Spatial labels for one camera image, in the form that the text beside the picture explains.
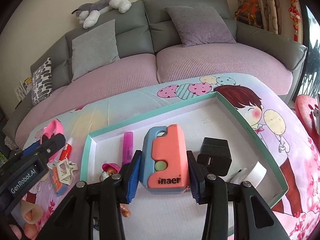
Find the left hand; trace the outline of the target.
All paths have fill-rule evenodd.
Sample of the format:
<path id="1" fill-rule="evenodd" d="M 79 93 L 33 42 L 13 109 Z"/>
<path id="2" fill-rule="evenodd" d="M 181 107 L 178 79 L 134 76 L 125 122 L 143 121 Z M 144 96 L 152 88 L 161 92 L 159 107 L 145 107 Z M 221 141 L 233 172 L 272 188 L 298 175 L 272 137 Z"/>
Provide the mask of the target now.
<path id="1" fill-rule="evenodd" d="M 20 215 L 24 220 L 23 232 L 28 239 L 36 239 L 39 234 L 37 223 L 41 221 L 43 209 L 26 200 L 20 201 Z"/>

